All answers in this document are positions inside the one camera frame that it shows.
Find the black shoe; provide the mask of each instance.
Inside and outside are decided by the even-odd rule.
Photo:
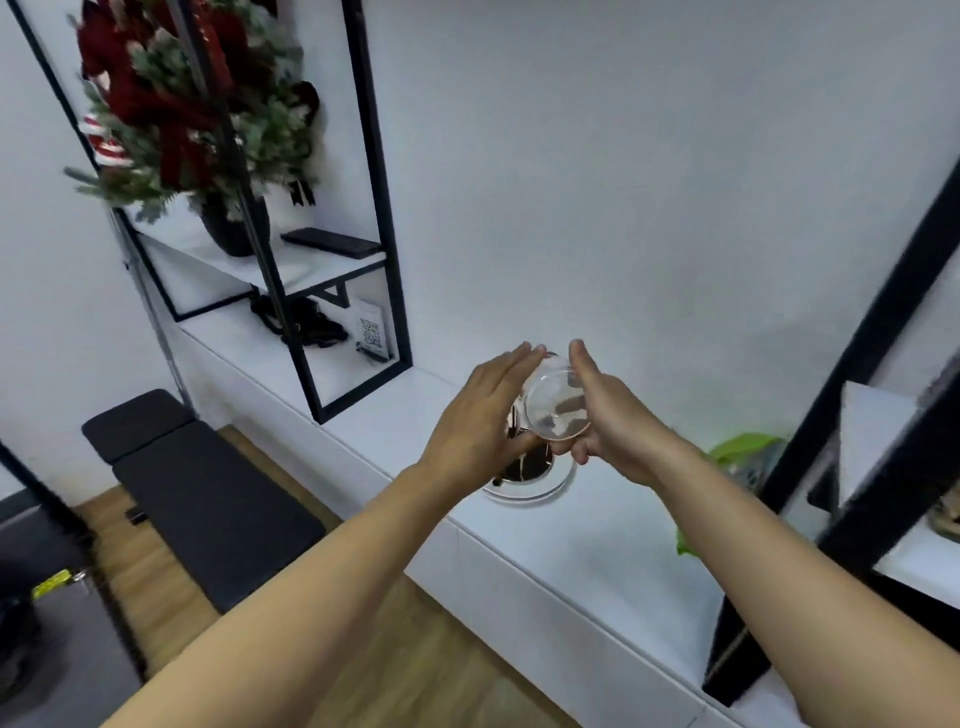
[[[308,298],[294,299],[289,303],[291,322],[300,335],[304,346],[316,345],[321,349],[332,347],[347,341],[348,334],[340,324],[330,321],[317,307],[316,302]],[[257,296],[250,302],[250,311],[260,317],[260,321],[270,331],[283,339],[283,328],[276,317],[274,302],[269,296]]]

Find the glass cup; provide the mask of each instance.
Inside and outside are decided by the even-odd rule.
[[[584,386],[562,356],[549,352],[523,384],[526,425],[544,440],[569,440],[590,426]]]

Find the forearm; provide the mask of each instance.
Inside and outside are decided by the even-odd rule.
[[[960,657],[836,566],[686,443],[658,491],[818,728],[956,724]]]
[[[302,725],[452,502],[404,471],[357,517],[194,641],[108,728]]]

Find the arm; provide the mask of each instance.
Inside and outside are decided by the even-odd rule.
[[[542,359],[525,344],[477,367],[420,462],[206,630],[105,728],[303,725],[437,523],[537,442],[508,441],[504,425]]]
[[[583,342],[570,346],[592,422],[572,444],[660,496],[817,728],[947,728],[960,655],[796,534],[672,432]]]

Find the qr code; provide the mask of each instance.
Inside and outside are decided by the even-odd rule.
[[[367,321],[367,319],[360,319],[360,325],[363,327],[364,343],[368,346],[382,349],[383,344],[380,343],[380,326],[373,321]]]

